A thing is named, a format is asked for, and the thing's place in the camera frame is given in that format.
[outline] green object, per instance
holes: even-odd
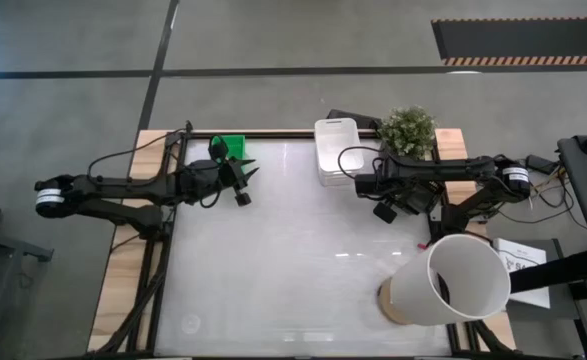
[[[236,158],[238,160],[244,159],[244,135],[222,135],[222,139],[229,148],[227,158]],[[213,138],[212,144],[215,145],[220,142],[219,136]]]
[[[388,118],[382,119],[378,133],[389,150],[420,160],[433,149],[435,121],[419,106],[395,108]]]

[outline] cylindrical cup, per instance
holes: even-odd
[[[449,291],[440,296],[437,275]],[[449,324],[487,318],[504,308],[511,293],[508,271],[483,240],[448,235],[402,266],[390,281],[390,304],[405,323]]]

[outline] yellow striped edge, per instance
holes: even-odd
[[[451,57],[442,62],[446,66],[587,65],[587,55]]]
[[[433,19],[432,23],[437,22],[463,22],[463,21],[571,21],[587,20],[587,16],[550,16],[550,17],[525,17],[525,18],[471,18],[471,19]]]

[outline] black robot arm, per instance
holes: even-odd
[[[180,151],[183,154],[188,134],[177,135],[183,135]],[[130,224],[140,233],[140,238],[148,239],[159,234],[163,227],[161,206],[174,206],[180,202],[193,205],[211,195],[217,199],[220,192],[231,187],[238,205],[248,205],[251,199],[242,193],[242,189],[248,186],[249,178],[257,169],[244,174],[242,166],[254,160],[227,159],[228,148],[220,140],[215,145],[209,143],[210,160],[197,160],[188,165],[179,165],[178,161],[173,173],[161,170],[148,180],[60,175],[38,181],[35,184],[38,191],[35,209],[47,218],[78,214],[109,220],[115,225]],[[168,158],[169,152],[167,144],[163,159]],[[163,161],[162,166],[167,167],[168,161]],[[104,199],[142,199],[152,205],[132,207]]]
[[[379,201],[374,213],[390,223],[391,206],[410,214],[429,212],[445,181],[475,181],[482,189],[460,204],[442,206],[436,237],[462,232],[476,216],[490,218],[502,203],[525,200],[530,194],[527,170],[502,155],[465,160],[420,161],[387,155],[374,174],[355,176],[358,196]]]

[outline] concrete floor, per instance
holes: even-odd
[[[2,0],[0,71],[150,69],[167,8],[168,0]],[[439,65],[430,19],[525,16],[587,16],[587,0],[184,0],[165,68]],[[113,226],[40,218],[32,187],[130,148],[147,86],[147,79],[0,80],[0,229],[56,249],[52,263],[24,265],[36,283],[7,315],[0,358],[86,349]],[[461,127],[471,156],[553,158],[557,139],[587,133],[587,72],[163,79],[150,128],[186,119],[198,128],[309,128],[332,108],[383,116],[412,104],[442,127]],[[128,162],[123,156],[102,172],[122,176]],[[552,213],[528,206],[505,212]],[[568,216],[538,225],[497,217],[489,228],[505,238],[558,237],[567,253],[587,248],[587,233]],[[513,328],[527,353],[579,352],[571,323],[514,319]]]

